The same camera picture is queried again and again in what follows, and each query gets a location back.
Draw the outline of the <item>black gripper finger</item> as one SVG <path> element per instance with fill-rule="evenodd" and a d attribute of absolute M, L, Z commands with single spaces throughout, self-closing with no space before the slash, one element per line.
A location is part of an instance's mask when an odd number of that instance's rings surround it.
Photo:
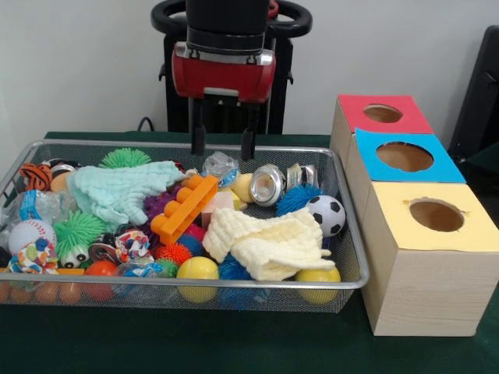
<path fill-rule="evenodd" d="M 258 130 L 259 120 L 259 105 L 247 104 L 246 105 L 248 116 L 246 128 L 242 134 L 241 144 L 241 158 L 243 161 L 249 161 L 254 158 L 255 141 Z"/>
<path fill-rule="evenodd" d="M 189 99 L 189 126 L 191 133 L 191 153 L 203 154 L 206 129 L 203 123 L 203 101 L 201 99 Z"/>

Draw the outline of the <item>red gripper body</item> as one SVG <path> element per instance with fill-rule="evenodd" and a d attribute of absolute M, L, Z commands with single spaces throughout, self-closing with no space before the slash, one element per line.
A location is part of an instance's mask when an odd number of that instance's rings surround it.
<path fill-rule="evenodd" d="M 181 97 L 235 97 L 241 103 L 261 104 L 271 92 L 276 68 L 272 50 L 256 55 L 220 55 L 175 44 L 172 77 Z"/>

